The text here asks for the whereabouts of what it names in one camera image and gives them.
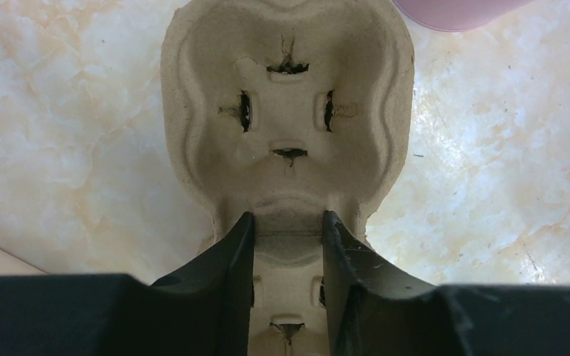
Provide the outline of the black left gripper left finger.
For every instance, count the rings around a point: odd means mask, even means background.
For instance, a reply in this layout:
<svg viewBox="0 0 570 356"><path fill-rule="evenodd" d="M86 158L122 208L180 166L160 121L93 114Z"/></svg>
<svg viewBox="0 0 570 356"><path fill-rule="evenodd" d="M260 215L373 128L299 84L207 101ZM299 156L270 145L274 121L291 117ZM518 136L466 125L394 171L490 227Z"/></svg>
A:
<svg viewBox="0 0 570 356"><path fill-rule="evenodd" d="M0 355L245 355L255 222L146 285L128 274L0 277Z"/></svg>

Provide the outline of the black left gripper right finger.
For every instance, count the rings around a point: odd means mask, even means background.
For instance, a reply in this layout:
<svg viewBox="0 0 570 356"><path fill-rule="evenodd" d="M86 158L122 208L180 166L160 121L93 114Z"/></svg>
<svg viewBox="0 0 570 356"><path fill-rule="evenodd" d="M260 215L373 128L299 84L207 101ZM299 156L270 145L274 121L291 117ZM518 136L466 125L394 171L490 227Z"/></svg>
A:
<svg viewBox="0 0 570 356"><path fill-rule="evenodd" d="M323 215L332 355L570 355L570 286L434 286Z"/></svg>

